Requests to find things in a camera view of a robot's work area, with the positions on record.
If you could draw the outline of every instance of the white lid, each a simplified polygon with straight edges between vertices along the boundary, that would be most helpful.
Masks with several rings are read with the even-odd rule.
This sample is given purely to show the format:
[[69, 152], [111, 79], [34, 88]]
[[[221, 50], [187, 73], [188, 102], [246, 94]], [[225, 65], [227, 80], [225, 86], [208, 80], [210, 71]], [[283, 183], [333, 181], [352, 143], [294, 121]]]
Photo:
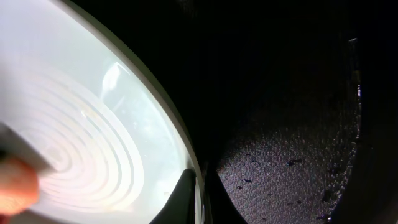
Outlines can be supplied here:
[[56, 170], [40, 177], [33, 212], [149, 223], [183, 170], [194, 167], [201, 186], [189, 140], [141, 61], [59, 2], [0, 1], [0, 34], [0, 121]]

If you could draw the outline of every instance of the concentric rings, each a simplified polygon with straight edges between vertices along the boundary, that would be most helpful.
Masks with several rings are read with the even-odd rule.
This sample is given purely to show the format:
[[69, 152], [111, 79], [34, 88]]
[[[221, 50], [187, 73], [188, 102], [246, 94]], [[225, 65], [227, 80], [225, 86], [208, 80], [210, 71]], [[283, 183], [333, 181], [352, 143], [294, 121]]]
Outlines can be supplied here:
[[40, 180], [39, 206], [91, 213], [124, 210], [144, 181], [128, 131], [83, 85], [60, 72], [38, 69], [30, 66], [10, 76], [3, 89], [3, 119], [57, 171]]

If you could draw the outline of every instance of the finger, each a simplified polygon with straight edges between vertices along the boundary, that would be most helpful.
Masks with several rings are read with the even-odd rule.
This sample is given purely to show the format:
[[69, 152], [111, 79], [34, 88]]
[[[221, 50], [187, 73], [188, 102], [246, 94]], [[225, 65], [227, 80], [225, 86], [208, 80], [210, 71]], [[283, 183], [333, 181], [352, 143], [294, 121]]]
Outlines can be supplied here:
[[3, 157], [0, 161], [0, 214], [21, 213], [38, 198], [39, 181], [33, 168], [15, 157]]
[[8, 224], [9, 217], [5, 215], [0, 215], [0, 224]]

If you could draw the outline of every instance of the fingertip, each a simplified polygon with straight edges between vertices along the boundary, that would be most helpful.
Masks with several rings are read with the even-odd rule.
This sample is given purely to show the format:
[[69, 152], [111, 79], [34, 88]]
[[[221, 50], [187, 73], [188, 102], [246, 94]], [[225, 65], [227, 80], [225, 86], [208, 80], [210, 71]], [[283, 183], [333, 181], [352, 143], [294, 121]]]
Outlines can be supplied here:
[[8, 224], [9, 223], [9, 217], [5, 215], [0, 215], [0, 224]]
[[14, 157], [0, 162], [0, 214], [15, 215], [39, 199], [39, 180], [33, 168]]

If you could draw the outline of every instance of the dark background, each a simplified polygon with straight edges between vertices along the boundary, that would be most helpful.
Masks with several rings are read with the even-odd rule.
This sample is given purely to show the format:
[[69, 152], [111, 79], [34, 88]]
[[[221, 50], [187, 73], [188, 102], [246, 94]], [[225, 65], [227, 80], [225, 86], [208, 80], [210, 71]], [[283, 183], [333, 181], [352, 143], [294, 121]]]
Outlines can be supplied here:
[[387, 2], [73, 2], [170, 95], [200, 164], [210, 161], [215, 223], [323, 223], [330, 214], [333, 223], [382, 223], [391, 213], [397, 43]]

